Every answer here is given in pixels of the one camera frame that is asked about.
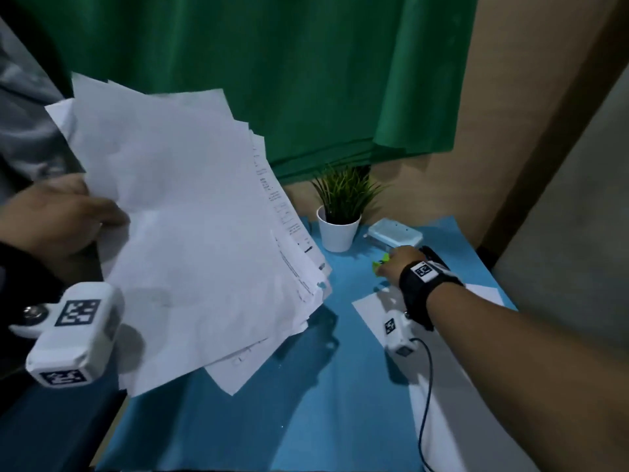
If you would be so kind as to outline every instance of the white pot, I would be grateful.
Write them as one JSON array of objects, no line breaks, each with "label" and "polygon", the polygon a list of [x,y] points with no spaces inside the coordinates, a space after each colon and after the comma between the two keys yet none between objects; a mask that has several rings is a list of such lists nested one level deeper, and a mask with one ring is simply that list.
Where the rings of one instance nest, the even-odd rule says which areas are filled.
[{"label": "white pot", "polygon": [[360,218],[356,222],[348,223],[347,225],[328,223],[325,221],[325,208],[323,208],[323,205],[316,211],[316,217],[319,219],[323,247],[328,252],[334,253],[348,251],[352,245],[354,235],[356,235],[356,230],[358,230]]}]

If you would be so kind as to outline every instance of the wooden wall panel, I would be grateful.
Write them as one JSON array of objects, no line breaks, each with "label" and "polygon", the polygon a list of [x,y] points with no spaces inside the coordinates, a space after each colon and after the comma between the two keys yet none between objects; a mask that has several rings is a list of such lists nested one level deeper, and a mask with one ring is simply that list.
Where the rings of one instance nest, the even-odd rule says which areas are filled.
[{"label": "wooden wall panel", "polygon": [[[454,150],[373,166],[389,188],[366,221],[452,214],[479,245],[617,2],[479,0]],[[286,190],[314,218],[310,184]]]}]

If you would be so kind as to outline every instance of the green object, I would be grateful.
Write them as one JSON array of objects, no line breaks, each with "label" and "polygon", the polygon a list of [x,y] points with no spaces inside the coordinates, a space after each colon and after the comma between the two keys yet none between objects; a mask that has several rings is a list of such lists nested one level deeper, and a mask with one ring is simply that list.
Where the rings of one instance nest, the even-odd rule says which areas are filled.
[{"label": "green object", "polygon": [[377,274],[377,271],[380,268],[380,265],[388,262],[390,259],[391,257],[389,257],[389,253],[385,253],[384,256],[382,257],[382,260],[380,260],[379,262],[371,262],[371,269],[373,270],[373,274]]},{"label": "green object", "polygon": [[223,88],[282,182],[453,147],[476,0],[16,1],[67,72]]},{"label": "green object", "polygon": [[357,167],[328,167],[311,182],[325,209],[325,221],[334,225],[356,222],[365,207],[384,187],[369,181]]}]

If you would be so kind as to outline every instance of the cable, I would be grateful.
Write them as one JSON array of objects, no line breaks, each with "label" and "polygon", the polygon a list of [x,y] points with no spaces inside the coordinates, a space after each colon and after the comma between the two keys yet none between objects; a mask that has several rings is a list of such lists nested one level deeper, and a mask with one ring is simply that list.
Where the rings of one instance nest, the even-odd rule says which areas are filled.
[{"label": "cable", "polygon": [[411,341],[420,342],[423,347],[426,349],[426,353],[429,355],[429,394],[426,397],[426,407],[424,407],[424,417],[421,418],[421,426],[420,426],[420,438],[417,440],[417,447],[420,450],[420,459],[424,464],[424,467],[429,470],[429,472],[435,472],[433,468],[429,465],[429,463],[424,459],[424,454],[421,452],[421,438],[424,435],[424,426],[426,425],[426,418],[429,415],[429,405],[430,405],[430,395],[432,394],[432,380],[433,380],[433,363],[432,363],[432,355],[430,354],[429,346],[419,338],[411,338]]}]

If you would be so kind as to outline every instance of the wall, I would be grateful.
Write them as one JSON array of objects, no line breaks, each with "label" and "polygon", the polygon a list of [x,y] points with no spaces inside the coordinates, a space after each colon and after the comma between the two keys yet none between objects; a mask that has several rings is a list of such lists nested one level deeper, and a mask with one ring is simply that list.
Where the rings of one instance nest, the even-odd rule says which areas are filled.
[{"label": "wall", "polygon": [[[479,0],[455,148],[373,166],[390,184],[366,221],[453,214],[478,246],[618,0]],[[287,186],[314,218],[308,182]]]},{"label": "wall", "polygon": [[516,306],[629,350],[629,69],[494,268]]}]

